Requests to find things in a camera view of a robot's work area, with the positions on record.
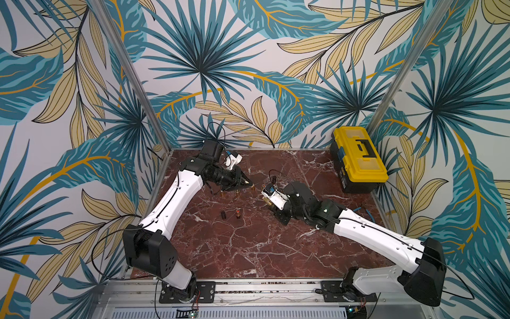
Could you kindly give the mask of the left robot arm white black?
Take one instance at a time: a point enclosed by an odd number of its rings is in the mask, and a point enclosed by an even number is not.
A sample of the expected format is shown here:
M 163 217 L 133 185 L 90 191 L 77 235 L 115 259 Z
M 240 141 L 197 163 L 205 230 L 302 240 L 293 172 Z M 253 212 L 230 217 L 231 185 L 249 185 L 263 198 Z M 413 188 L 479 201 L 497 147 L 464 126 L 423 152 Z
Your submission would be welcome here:
M 187 158 L 179 168 L 174 182 L 155 208 L 123 233 L 126 262 L 156 276 L 170 287 L 186 291 L 193 287 L 192 271 L 179 261 L 171 244 L 174 228 L 188 204 L 207 183 L 215 183 L 221 191 L 251 187 L 239 163 L 243 157 L 229 152 L 224 166 L 206 156 Z

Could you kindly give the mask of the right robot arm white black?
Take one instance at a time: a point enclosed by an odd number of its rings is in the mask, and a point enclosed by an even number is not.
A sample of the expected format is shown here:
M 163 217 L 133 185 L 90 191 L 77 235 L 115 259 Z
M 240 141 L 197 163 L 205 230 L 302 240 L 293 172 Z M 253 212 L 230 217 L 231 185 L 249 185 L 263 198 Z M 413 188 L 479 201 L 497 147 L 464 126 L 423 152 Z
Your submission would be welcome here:
M 429 307 L 441 303 L 446 263 L 441 244 L 400 235 L 356 214 L 330 199 L 319 200 L 300 182 L 284 189 L 268 184 L 262 196 L 283 225 L 291 219 L 319 231 L 350 239 L 393 262 L 390 267 L 352 267 L 331 293 L 338 299 L 356 302 L 378 293 L 405 293 Z

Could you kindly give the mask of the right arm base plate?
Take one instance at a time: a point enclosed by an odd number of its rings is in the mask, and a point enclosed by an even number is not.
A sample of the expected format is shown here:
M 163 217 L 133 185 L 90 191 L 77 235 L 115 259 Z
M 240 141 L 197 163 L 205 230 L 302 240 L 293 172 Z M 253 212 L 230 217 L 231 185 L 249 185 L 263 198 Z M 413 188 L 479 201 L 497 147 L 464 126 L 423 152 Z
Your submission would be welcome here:
M 321 295 L 325 303 L 371 303 L 377 300 L 377 294 L 364 295 L 342 280 L 323 280 L 320 282 Z

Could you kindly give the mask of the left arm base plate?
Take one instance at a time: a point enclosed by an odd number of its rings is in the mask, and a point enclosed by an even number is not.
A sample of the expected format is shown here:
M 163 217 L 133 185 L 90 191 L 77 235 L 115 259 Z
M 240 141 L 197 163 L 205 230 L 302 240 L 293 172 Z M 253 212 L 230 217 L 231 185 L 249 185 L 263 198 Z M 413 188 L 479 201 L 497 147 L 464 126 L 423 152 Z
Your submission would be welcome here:
M 192 281 L 184 290 L 179 290 L 167 283 L 161 284 L 158 302 L 160 304 L 185 304 L 198 302 L 199 304 L 212 304 L 215 300 L 216 282 Z

